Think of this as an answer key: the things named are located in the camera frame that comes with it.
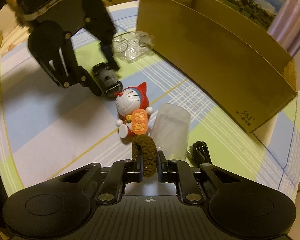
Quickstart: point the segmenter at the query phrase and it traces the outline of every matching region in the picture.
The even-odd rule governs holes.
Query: ridged black surface
[[[216,228],[200,207],[177,196],[123,196],[101,206],[83,227],[58,240],[237,240]],[[278,240],[288,240],[282,236]]]

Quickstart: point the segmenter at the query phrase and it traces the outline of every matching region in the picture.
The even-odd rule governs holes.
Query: purple curtain
[[[287,0],[268,33],[294,56],[300,48],[300,0]]]

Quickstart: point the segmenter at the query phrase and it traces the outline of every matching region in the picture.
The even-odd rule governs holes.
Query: clear plastic bag
[[[145,32],[126,32],[115,36],[112,49],[116,55],[129,63],[151,51],[151,37]]]

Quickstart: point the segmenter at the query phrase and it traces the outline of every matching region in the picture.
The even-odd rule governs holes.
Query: red pointed ear
[[[147,93],[147,84],[146,82],[141,83],[140,85],[137,86],[138,90],[140,90],[142,93],[146,94]]]

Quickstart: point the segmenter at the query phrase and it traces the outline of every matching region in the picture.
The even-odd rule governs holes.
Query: black cable
[[[190,146],[187,156],[197,167],[199,167],[201,163],[212,164],[208,146],[204,141],[197,141]]]

